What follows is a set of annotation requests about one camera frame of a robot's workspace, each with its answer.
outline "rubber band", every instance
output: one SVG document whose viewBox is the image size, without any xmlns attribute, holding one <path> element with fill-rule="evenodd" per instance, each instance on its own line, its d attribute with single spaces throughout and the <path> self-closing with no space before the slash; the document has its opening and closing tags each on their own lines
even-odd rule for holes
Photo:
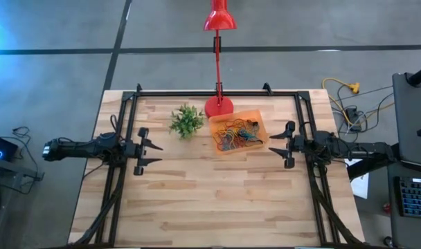
<svg viewBox="0 0 421 249">
<path fill-rule="evenodd" d="M 253 146 L 259 142 L 263 143 L 257 137 L 259 129 L 258 122 L 238 118 L 236 120 L 221 122 L 218 125 L 218 130 L 212 137 L 220 151 L 228 151 Z"/>
</svg>

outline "yellow extension cord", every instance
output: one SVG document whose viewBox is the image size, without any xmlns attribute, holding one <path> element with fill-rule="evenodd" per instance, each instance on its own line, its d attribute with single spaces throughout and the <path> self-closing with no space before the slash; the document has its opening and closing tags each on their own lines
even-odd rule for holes
<svg viewBox="0 0 421 249">
<path fill-rule="evenodd" d="M 356 82 L 354 84 L 346 84 L 346 83 L 344 83 L 341 80 L 338 80 L 336 78 L 325 78 L 323 80 L 323 83 L 321 84 L 321 86 L 323 87 L 323 89 L 326 89 L 326 82 L 328 80 L 332 80 L 332 81 L 338 82 L 338 83 L 340 83 L 340 84 L 348 87 L 354 94 L 358 94 L 358 92 L 359 92 L 360 83 Z M 374 115 L 374 114 L 376 114 L 378 112 L 378 110 L 372 111 L 370 113 L 370 115 L 368 115 L 367 118 L 365 118 L 363 121 L 361 121 L 360 123 L 354 124 L 354 123 L 352 123 L 349 120 L 349 118 L 346 115 L 346 112 L 344 111 L 343 107 L 341 107 L 341 105 L 330 94 L 328 94 L 328 95 L 329 95 L 329 98 L 339 107 L 340 111 L 343 113 L 344 119 L 348 122 L 349 125 L 352 125 L 352 126 L 353 125 L 361 125 L 361 124 L 365 123 L 372 115 Z M 386 109 L 386 108 L 388 108 L 388 107 L 390 107 L 392 105 L 394 105 L 393 102 L 390 103 L 390 104 L 388 104 L 388 105 L 386 105 L 385 107 L 380 108 L 379 110 L 382 111 L 382 110 L 384 110 L 384 109 Z"/>
</svg>

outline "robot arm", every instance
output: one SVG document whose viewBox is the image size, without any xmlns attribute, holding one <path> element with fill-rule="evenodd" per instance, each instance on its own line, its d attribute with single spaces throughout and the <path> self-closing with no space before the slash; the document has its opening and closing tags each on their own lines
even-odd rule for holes
<svg viewBox="0 0 421 249">
<path fill-rule="evenodd" d="M 354 166 L 353 169 L 348 169 L 350 178 L 377 169 L 379 165 L 387 165 L 395 161 L 391 146 L 385 142 L 345 142 L 337 138 L 334 133 L 327 131 L 316 131 L 313 140 L 309 140 L 303 135 L 293 136 L 294 131 L 295 122 L 289 121 L 286 124 L 285 132 L 270 137 L 287 139 L 286 149 L 269 148 L 285 159 L 285 168 L 287 169 L 294 167 L 294 159 L 292 158 L 292 152 L 294 151 L 310 154 L 318 165 L 329 165 L 335 158 L 358 158 L 363 159 L 364 162 L 372 161 L 373 165 L 371 166 L 361 164 L 360 170 L 357 170 L 358 165 Z"/>
<path fill-rule="evenodd" d="M 161 160 L 160 158 L 144 158 L 146 147 L 163 150 L 152 144 L 147 139 L 148 128 L 140 128 L 138 136 L 141 137 L 141 143 L 136 144 L 132 140 L 129 142 L 120 142 L 120 138 L 114 132 L 100 134 L 97 138 L 89 142 L 75 142 L 63 138 L 56 138 L 47 142 L 43 149 L 43 158 L 47 161 L 62 160 L 66 157 L 72 158 L 99 158 L 103 162 L 110 164 L 115 162 L 120 165 L 125 163 L 125 157 L 137 158 L 137 166 L 134 175 L 143 174 L 143 167 L 149 163 Z"/>
</svg>

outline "black metal frame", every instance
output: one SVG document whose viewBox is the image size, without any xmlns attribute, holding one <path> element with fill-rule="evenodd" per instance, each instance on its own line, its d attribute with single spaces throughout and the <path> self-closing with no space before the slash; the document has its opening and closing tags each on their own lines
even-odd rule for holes
<svg viewBox="0 0 421 249">
<path fill-rule="evenodd" d="M 121 105 L 120 105 L 120 112 L 118 114 L 118 123 L 117 123 L 117 133 L 120 134 L 123 130 L 123 120 L 125 115 L 125 110 L 128 101 L 132 101 L 132 105 L 130 107 L 130 114 L 129 114 L 129 122 L 127 125 L 126 137 L 125 140 L 129 141 L 132 138 L 132 128 L 134 124 L 134 117 L 136 115 L 136 105 L 139 97 L 178 97 L 178 96 L 195 96 L 195 97 L 210 97 L 215 94 L 214 91 L 142 91 L 140 85 L 137 86 L 136 91 L 126 91 L 123 92 L 121 98 Z M 298 117 L 298 123 L 300 124 L 300 129 L 303 132 L 303 135 L 307 138 L 307 131 L 305 128 L 306 124 L 310 125 L 310 131 L 314 133 L 316 131 L 315 125 L 315 118 L 314 113 L 312 110 L 312 103 L 310 100 L 310 94 L 308 91 L 272 91 L 271 87 L 265 83 L 263 86 L 263 90 L 258 91 L 226 91 L 225 96 L 275 96 L 275 97 L 291 97 L 294 99 L 296 104 L 296 112 Z M 303 108 L 302 102 L 304 102 L 308 114 L 308 121 L 305 121 L 303 116 Z M 332 207 L 332 199 L 330 196 L 329 184 L 328 179 L 326 176 L 326 172 L 321 172 L 321 188 L 323 192 L 319 190 L 318 184 L 316 182 L 316 177 L 314 175 L 314 163 L 309 155 L 305 155 L 306 157 L 306 166 L 308 171 L 308 180 L 310 183 L 310 189 L 312 194 L 312 200 L 314 205 L 314 212 L 315 212 L 315 220 L 318 229 L 319 239 L 321 243 L 321 247 L 338 245 L 342 248 L 357 248 L 357 246 L 362 245 L 348 245 L 348 244 L 341 244 L 339 239 L 339 230 L 335 226 L 335 222 L 333 219 L 336 219 L 338 224 L 339 218 L 334 214 L 333 207 Z M 116 168 L 120 169 L 117 184 L 115 190 L 111 193 L 112 189 L 112 181 L 114 179 L 114 172 Z M 110 165 L 108 172 L 107 172 L 107 179 L 105 184 L 105 191 L 103 194 L 102 199 L 102 210 L 96 220 L 94 221 L 93 225 L 89 228 L 88 237 L 82 237 L 80 240 L 77 241 L 75 244 L 69 244 L 65 248 L 110 248 L 114 247 L 115 244 L 115 237 L 116 237 L 116 228 L 118 225 L 118 218 L 120 212 L 120 203 L 121 203 L 121 195 L 123 192 L 124 180 L 125 180 L 125 172 L 126 172 L 127 165 L 126 163 L 120 167 L 116 165 Z M 321 214 L 322 205 L 328 214 L 334 214 L 333 218 L 329 215 L 329 223 L 330 223 L 330 230 L 332 233 L 332 240 L 333 242 L 328 242 L 326 239 L 326 232 L 323 225 L 323 216 Z M 105 217 L 107 213 L 110 211 L 111 207 L 114 207 L 114 211 L 111 218 L 111 227 L 110 233 L 107 242 L 103 242 L 103 235 L 104 235 L 104 228 L 105 228 Z M 93 234 L 96 233 L 95 243 L 89 244 Z"/>
</svg>

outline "lamp base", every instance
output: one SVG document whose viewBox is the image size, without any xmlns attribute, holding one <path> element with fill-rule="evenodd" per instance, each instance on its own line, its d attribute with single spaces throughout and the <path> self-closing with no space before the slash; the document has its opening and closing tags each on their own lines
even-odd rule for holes
<svg viewBox="0 0 421 249">
<path fill-rule="evenodd" d="M 208 118 L 233 113 L 233 104 L 228 97 L 223 96 L 222 102 L 220 106 L 218 106 L 218 98 L 217 96 L 213 96 L 206 101 L 204 112 Z"/>
</svg>

